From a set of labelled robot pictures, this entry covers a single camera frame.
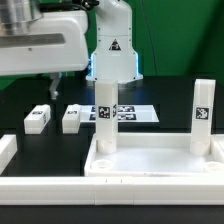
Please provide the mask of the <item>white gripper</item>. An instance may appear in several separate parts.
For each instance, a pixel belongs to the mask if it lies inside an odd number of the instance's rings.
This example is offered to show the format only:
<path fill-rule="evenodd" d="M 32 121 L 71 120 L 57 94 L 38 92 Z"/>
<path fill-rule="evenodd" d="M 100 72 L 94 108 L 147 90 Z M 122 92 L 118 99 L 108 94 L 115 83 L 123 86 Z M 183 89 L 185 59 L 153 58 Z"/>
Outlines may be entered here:
<path fill-rule="evenodd" d="M 0 36 L 0 76 L 51 73 L 49 92 L 56 100 L 61 72 L 81 71 L 88 65 L 87 28 L 83 10 L 50 12 L 26 35 Z"/>

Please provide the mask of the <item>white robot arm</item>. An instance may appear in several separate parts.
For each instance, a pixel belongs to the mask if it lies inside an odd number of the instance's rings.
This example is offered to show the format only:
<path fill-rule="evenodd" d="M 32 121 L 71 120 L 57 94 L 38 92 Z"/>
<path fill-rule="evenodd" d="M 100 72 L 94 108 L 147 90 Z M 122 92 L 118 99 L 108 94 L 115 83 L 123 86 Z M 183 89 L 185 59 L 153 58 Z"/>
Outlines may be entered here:
<path fill-rule="evenodd" d="M 53 99 L 63 72 L 128 85 L 142 78 L 132 32 L 124 0 L 0 0 L 0 76 L 48 73 Z"/>

